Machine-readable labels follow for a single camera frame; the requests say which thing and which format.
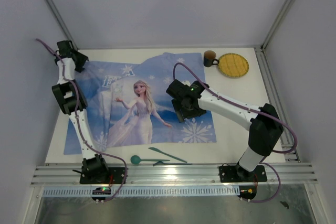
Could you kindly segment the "blue pink Elsa cloth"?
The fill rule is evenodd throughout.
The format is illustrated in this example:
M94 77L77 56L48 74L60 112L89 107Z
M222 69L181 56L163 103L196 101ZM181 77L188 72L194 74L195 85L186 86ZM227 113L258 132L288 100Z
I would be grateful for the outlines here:
M204 79L199 53L164 53L139 65L90 61L76 74L87 102L95 148L157 143L214 143L211 113L180 123L166 93L174 79Z

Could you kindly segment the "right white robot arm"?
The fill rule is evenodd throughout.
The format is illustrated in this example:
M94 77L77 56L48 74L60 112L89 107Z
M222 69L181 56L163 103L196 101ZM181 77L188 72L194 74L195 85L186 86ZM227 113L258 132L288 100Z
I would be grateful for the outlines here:
M201 81L187 85L174 80L166 93L172 98L180 123L211 111L230 119L249 132L248 147L235 166L237 178L244 182L254 178L256 167L273 152L284 131L272 105L266 103L259 107L236 101L221 95Z

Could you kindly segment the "yellow woven round plate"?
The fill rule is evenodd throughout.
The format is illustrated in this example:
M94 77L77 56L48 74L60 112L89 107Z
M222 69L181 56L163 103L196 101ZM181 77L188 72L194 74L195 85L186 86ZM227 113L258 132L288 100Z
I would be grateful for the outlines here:
M218 69L220 72L230 78L241 78L249 71L248 61L236 53L227 53L218 60Z

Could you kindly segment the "teal plastic spoon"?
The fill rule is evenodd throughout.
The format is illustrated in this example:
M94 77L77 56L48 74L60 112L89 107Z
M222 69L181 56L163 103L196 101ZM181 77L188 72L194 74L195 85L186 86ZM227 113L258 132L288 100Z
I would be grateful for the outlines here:
M137 155L133 155L131 156L130 161L133 165L139 165L141 162L167 162L169 159L142 159Z

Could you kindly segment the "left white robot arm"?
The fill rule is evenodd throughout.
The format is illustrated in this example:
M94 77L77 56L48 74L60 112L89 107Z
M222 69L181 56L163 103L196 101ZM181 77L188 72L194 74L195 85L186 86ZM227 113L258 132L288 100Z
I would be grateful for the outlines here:
M58 50L53 53L59 69L59 78L52 92L63 114L69 116L81 146L81 175L87 179L95 179L99 183L106 182L110 170L98 151L94 149L92 133L87 118L87 101L75 80L75 73L84 71L88 57L76 51L72 41L57 42Z

